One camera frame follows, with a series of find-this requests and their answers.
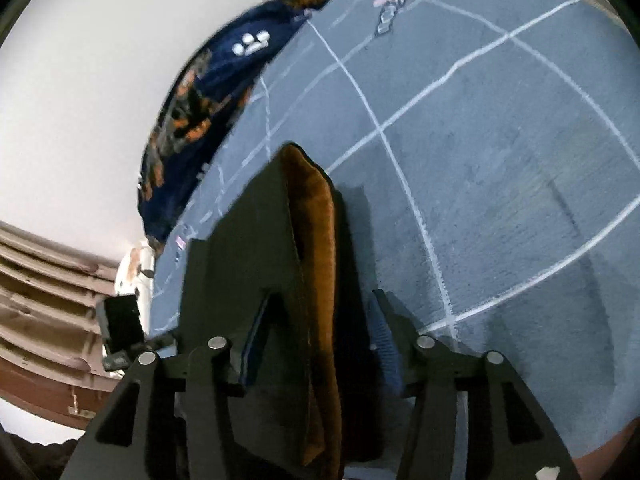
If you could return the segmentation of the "black pants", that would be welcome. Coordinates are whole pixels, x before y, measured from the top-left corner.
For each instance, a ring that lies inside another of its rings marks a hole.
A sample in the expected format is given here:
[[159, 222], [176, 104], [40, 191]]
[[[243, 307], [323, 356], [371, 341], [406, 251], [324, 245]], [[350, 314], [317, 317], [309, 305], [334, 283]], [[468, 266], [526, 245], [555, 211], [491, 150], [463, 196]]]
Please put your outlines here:
[[382, 401], [341, 193], [294, 144], [188, 250], [180, 344], [231, 344], [235, 442], [305, 479], [382, 448]]

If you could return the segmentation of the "brown wooden bed frame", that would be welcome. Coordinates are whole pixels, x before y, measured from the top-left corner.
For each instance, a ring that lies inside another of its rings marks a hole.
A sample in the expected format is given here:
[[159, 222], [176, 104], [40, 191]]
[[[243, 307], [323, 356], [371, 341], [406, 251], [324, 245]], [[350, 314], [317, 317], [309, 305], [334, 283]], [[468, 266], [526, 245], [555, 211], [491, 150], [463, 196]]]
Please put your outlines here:
[[97, 389], [73, 386], [1, 360], [3, 400], [49, 422], [84, 430], [103, 408], [117, 382]]

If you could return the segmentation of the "blue grid bed sheet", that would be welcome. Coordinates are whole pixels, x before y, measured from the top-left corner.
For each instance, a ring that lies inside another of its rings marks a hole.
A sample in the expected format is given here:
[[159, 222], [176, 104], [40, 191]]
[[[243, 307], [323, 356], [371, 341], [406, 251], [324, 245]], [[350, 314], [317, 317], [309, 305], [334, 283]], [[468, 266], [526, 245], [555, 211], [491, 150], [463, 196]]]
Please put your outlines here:
[[639, 414], [639, 49], [587, 0], [332, 0], [269, 64], [157, 266], [293, 141], [341, 190], [360, 284], [506, 354], [570, 452]]

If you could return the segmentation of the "navy dog print blanket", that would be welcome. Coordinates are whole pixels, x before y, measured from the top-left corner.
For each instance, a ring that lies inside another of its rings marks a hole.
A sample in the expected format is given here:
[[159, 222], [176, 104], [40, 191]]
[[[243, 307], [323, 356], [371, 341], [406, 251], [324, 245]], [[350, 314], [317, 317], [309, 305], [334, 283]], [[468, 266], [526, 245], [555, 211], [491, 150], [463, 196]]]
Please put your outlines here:
[[205, 41], [177, 76], [146, 142], [138, 213], [162, 248], [265, 66], [330, 0], [267, 0]]

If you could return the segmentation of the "beige pink curtain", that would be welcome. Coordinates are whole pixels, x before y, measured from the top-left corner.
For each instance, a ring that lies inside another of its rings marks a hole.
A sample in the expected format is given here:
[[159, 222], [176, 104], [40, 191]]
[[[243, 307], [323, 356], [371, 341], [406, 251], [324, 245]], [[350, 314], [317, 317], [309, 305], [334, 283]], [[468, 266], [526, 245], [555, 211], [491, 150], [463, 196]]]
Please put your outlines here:
[[110, 392], [96, 305], [114, 294], [116, 266], [1, 225], [1, 357], [61, 384]]

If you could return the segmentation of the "white floral pillow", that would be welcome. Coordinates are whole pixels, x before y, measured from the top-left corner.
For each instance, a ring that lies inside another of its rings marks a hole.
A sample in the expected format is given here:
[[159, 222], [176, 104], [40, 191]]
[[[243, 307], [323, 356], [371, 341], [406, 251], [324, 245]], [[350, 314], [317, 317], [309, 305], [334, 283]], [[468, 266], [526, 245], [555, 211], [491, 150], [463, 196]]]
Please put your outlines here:
[[140, 240], [120, 260], [114, 281], [116, 296], [134, 295], [137, 298], [145, 336], [150, 333], [154, 274], [155, 250], [147, 240]]

